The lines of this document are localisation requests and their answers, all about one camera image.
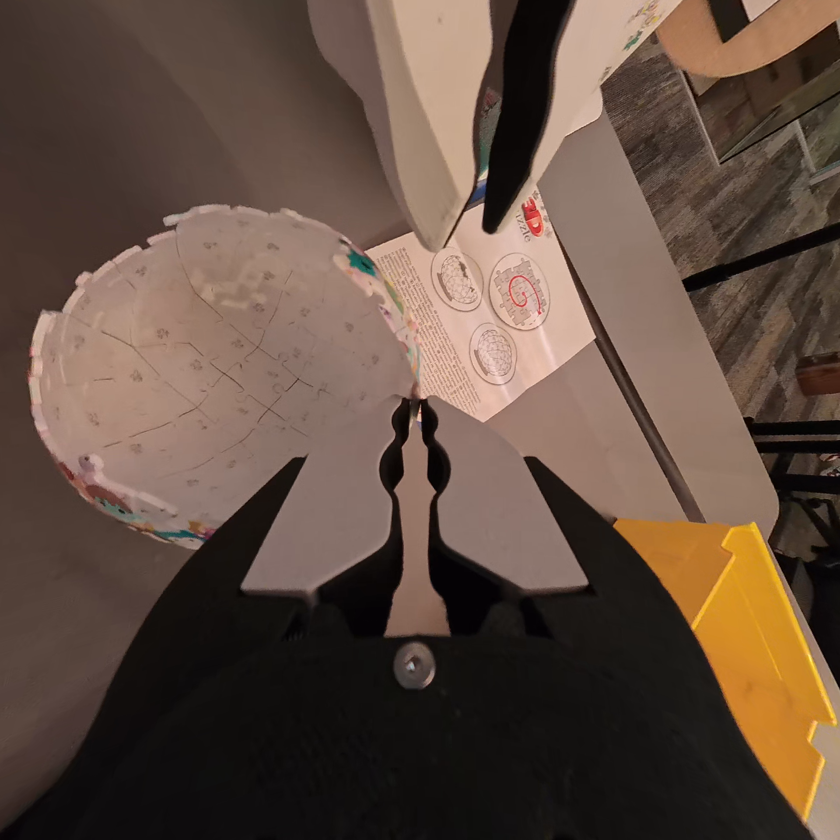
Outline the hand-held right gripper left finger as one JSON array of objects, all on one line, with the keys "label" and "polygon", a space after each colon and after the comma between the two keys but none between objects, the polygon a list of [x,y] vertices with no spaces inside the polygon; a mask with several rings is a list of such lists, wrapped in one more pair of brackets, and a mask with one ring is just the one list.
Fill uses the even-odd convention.
[{"label": "hand-held right gripper left finger", "polygon": [[409,398],[389,395],[311,445],[241,589],[318,599],[326,587],[393,597],[403,576],[395,488],[412,419]]}]

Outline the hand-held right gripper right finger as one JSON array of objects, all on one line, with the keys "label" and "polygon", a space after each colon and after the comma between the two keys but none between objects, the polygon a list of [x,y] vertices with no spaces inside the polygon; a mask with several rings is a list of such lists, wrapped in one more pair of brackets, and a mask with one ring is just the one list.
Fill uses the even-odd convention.
[{"label": "hand-held right gripper right finger", "polygon": [[438,396],[421,408],[431,557],[519,595],[581,592],[589,584],[525,458],[492,427]]}]

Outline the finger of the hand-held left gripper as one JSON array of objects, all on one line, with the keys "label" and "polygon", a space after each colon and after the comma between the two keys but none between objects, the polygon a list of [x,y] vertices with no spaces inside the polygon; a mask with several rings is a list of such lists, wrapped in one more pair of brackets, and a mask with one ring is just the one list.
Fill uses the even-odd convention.
[{"label": "finger of the hand-held left gripper", "polygon": [[497,233],[544,173],[621,51],[634,2],[519,1],[501,54],[482,228]]},{"label": "finger of the hand-held left gripper", "polygon": [[362,101],[392,193],[442,249],[477,180],[475,120],[492,52],[487,1],[309,1],[322,56]]}]

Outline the colourful puzzle ball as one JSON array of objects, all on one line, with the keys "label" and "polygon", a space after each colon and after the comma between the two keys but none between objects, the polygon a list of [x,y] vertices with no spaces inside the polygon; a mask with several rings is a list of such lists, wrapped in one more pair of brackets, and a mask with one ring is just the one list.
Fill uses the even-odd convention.
[{"label": "colourful puzzle ball", "polygon": [[85,500],[197,550],[314,439],[414,396],[421,348],[400,292],[326,224],[214,204],[164,225],[40,314],[28,387]]}]

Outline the colourful puzzle box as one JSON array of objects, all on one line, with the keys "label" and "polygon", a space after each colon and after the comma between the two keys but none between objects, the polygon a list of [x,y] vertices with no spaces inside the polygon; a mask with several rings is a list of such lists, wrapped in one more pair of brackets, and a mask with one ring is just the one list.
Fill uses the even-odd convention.
[{"label": "colourful puzzle box", "polygon": [[[633,14],[627,20],[620,42],[621,48],[607,63],[595,87],[601,87],[624,61],[651,36],[664,19],[669,16],[677,1],[634,2]],[[497,130],[501,112],[501,63],[503,48],[495,49],[485,76],[485,90],[479,101],[477,117],[477,178],[476,188],[469,199],[469,206],[481,204],[485,200],[487,176],[489,171],[490,147]]]}]

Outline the white sign board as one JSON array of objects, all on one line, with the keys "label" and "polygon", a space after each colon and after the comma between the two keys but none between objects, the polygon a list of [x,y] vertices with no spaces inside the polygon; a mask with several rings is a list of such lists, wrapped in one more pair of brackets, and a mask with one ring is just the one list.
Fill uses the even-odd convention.
[{"label": "white sign board", "polygon": [[838,18],[838,1],[684,1],[657,35],[678,68],[724,78],[787,56]]}]

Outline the folded instruction leaflet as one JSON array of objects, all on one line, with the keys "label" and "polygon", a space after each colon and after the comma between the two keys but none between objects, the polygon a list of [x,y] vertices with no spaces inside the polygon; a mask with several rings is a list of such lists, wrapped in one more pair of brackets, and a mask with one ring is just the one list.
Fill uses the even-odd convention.
[{"label": "folded instruction leaflet", "polygon": [[367,252],[418,327],[421,397],[480,421],[594,340],[539,189],[496,234],[483,231],[483,209],[436,253],[414,234]]}]

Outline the glass partition panel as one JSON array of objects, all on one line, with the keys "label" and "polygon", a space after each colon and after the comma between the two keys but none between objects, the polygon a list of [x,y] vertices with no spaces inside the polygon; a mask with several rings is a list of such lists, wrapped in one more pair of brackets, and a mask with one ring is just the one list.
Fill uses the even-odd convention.
[{"label": "glass partition panel", "polygon": [[808,80],[774,65],[716,79],[680,74],[703,139],[721,165],[838,95],[838,72],[834,62]]}]

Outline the black metal leg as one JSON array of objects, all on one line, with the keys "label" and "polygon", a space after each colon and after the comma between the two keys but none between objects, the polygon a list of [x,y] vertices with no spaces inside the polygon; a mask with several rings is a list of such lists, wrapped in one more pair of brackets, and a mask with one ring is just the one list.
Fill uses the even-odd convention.
[{"label": "black metal leg", "polygon": [[751,270],[798,256],[815,248],[830,245],[839,240],[839,228],[839,223],[830,224],[808,234],[765,248],[752,255],[712,266],[683,279],[682,285],[688,293],[701,291]]},{"label": "black metal leg", "polygon": [[[743,422],[761,455],[776,455],[770,480],[778,493],[811,493],[838,496],[839,421],[790,421],[760,423],[745,417]],[[827,475],[790,472],[784,457],[795,455],[833,456]]]}]

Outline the yellow plastic bin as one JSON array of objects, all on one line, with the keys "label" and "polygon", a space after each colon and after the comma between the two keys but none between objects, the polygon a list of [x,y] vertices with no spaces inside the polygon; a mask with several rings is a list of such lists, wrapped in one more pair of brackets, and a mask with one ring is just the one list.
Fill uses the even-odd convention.
[{"label": "yellow plastic bin", "polygon": [[677,604],[750,748],[806,820],[825,765],[814,733],[837,716],[758,525],[613,526]]}]

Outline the brown wooden plank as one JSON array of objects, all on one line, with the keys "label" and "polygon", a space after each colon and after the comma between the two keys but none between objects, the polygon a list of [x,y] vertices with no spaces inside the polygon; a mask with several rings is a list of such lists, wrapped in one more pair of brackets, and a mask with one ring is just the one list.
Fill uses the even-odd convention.
[{"label": "brown wooden plank", "polygon": [[795,376],[805,397],[838,394],[839,352],[819,353],[799,359]]}]

